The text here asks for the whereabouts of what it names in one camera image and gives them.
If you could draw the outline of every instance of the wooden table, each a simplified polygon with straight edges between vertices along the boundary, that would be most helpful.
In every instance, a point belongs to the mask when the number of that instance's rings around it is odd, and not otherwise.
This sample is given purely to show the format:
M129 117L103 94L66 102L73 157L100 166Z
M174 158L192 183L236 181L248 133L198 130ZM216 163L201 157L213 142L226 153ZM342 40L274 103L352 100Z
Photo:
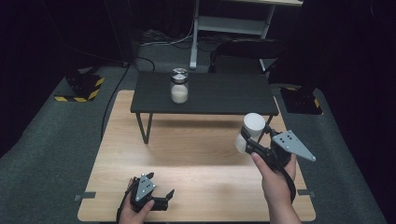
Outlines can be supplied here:
M123 192L133 176L154 172L153 196L175 189L166 212L150 212L147 221L265 221L268 208L261 176L249 155L233 145L243 122L237 115L156 115L149 144L144 144L130 112L133 91L120 91L81 202L81 221L115 221ZM281 116L273 128L284 131ZM264 136L262 144L269 144ZM297 189L306 189L297 167ZM293 203L301 220L315 219L308 195Z
M271 20L275 12L275 8L278 5L300 7L303 2L298 0L228 0L235 2L246 2L256 4L267 4L270 6L265 21L253 21L253 20L239 20L233 18L220 18L220 17L208 17L200 16L199 14L199 2L195 0L195 12L194 12L194 28L192 34L191 44L191 56L190 56L190 69L197 67L197 54L198 54L198 31L215 31L215 32L227 32L237 33L246 35L259 35L260 38L264 39L267 36L268 30L271 25Z

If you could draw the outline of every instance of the black chair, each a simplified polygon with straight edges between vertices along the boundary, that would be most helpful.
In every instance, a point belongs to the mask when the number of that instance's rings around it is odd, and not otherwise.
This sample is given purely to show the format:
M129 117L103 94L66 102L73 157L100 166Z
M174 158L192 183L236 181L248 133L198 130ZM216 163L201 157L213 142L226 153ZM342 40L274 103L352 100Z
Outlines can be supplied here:
M287 52L279 40L235 39L220 44L210 54L208 73L263 75ZM268 60L270 64L263 69L260 59Z

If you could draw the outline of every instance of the small black table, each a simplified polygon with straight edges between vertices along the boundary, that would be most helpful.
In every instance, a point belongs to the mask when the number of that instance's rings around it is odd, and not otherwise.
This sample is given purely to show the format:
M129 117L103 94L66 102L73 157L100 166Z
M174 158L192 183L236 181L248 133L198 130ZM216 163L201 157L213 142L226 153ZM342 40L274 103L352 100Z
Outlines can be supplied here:
M172 101L170 73L140 72L131 113L136 113L143 140L149 142L154 113L273 116L279 111L265 76L238 74L189 73L189 99L184 104ZM149 113L145 133L141 113Z

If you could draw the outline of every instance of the jar with white contents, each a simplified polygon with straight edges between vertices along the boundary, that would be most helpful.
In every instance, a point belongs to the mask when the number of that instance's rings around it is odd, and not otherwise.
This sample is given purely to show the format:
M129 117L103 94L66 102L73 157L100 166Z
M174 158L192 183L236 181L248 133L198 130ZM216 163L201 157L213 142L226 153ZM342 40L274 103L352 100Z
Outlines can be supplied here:
M175 68L171 76L171 97L176 104L189 99L189 74L184 68Z

